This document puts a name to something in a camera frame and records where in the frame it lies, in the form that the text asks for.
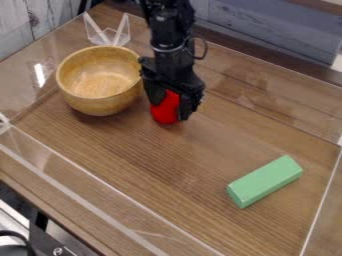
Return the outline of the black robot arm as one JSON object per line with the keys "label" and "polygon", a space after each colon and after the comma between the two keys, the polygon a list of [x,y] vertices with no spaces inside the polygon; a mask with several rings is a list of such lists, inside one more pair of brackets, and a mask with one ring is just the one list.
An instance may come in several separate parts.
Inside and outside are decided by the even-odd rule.
{"label": "black robot arm", "polygon": [[154,51],[152,57],[139,58],[150,111],[159,124],[174,124],[186,121],[202,103],[206,85],[194,64],[204,59],[208,47],[202,56],[195,55],[190,0],[140,0],[140,7]]}

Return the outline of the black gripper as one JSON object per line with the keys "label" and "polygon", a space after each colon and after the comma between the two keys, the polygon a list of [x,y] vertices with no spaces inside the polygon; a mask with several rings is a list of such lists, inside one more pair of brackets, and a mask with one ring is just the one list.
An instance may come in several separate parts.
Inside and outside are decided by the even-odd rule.
{"label": "black gripper", "polygon": [[151,45],[154,56],[139,58],[144,91],[152,105],[166,98],[166,91],[179,94],[179,120],[186,121],[198,110],[203,100],[204,82],[194,71],[196,60],[206,55],[195,55],[195,44]]}

